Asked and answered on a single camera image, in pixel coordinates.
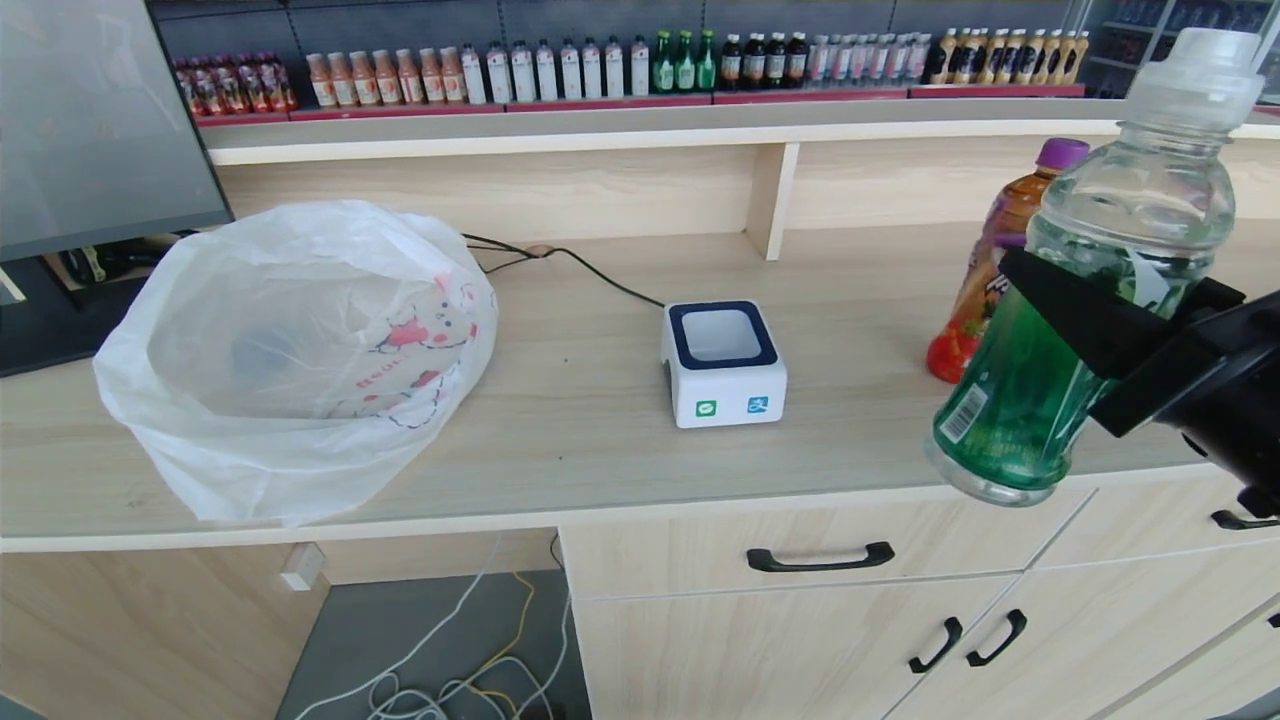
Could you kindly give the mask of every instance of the green bottle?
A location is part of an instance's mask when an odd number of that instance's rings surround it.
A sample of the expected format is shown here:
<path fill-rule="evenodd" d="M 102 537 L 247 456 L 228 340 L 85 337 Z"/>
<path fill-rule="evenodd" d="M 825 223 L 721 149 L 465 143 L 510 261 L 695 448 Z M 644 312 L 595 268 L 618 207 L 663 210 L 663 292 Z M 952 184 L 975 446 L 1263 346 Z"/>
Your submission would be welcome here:
<path fill-rule="evenodd" d="M 680 50 L 676 53 L 676 90 L 692 92 L 698 69 L 694 67 L 694 33 L 680 31 Z"/>
<path fill-rule="evenodd" d="M 658 46 L 653 49 L 653 91 L 666 95 L 676 87 L 676 67 L 671 64 L 671 33 L 658 31 Z"/>
<path fill-rule="evenodd" d="M 712 56 L 712 44 L 716 33 L 703 31 L 703 44 L 698 47 L 698 91 L 710 92 L 716 87 L 716 59 Z"/>

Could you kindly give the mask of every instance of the purple bottle cap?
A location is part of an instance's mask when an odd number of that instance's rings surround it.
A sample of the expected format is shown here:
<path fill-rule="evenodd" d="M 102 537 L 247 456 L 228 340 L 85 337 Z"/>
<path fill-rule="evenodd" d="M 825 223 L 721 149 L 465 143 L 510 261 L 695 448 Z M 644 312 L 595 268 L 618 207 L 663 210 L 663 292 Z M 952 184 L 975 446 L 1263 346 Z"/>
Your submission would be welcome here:
<path fill-rule="evenodd" d="M 1051 137 L 1041 146 L 1036 164 L 1042 168 L 1065 170 L 1089 154 L 1089 143 L 1071 137 Z"/>

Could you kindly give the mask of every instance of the monitor screen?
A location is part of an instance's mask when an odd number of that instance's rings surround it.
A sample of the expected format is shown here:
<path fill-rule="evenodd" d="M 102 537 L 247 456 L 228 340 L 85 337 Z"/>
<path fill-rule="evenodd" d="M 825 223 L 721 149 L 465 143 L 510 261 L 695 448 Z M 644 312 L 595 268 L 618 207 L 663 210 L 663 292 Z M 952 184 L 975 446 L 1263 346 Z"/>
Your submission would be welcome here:
<path fill-rule="evenodd" d="M 143 0 L 0 1 L 0 260 L 230 219 Z"/>

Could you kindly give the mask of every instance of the water bottle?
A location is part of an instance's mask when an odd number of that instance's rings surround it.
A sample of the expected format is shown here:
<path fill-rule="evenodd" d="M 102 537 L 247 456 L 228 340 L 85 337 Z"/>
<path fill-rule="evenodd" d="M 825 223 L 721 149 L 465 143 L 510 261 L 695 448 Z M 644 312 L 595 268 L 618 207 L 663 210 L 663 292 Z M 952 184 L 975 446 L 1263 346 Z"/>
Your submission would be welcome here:
<path fill-rule="evenodd" d="M 1260 37 L 1188 28 L 1134 78 L 1120 137 L 1062 173 L 1027 250 L 1169 318 L 1231 233 L 1235 196 L 1217 159 L 1262 91 Z M 933 419 L 925 455 L 956 488 L 1010 507 L 1043 501 L 1105 382 L 1018 292 Z"/>

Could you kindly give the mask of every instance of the bottle cap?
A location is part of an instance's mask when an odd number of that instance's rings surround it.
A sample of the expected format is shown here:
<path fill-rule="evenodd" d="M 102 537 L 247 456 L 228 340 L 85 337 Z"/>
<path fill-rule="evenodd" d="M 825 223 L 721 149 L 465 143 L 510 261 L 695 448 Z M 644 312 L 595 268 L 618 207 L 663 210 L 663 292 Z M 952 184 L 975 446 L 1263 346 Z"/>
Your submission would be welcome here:
<path fill-rule="evenodd" d="M 1120 118 L 1211 132 L 1240 127 L 1265 82 L 1253 69 L 1260 42 L 1252 32 L 1183 29 L 1167 59 L 1138 70 Z"/>
<path fill-rule="evenodd" d="M 1042 168 L 1065 170 L 1089 154 L 1089 143 L 1073 137 L 1051 137 L 1041 146 L 1036 164 Z"/>

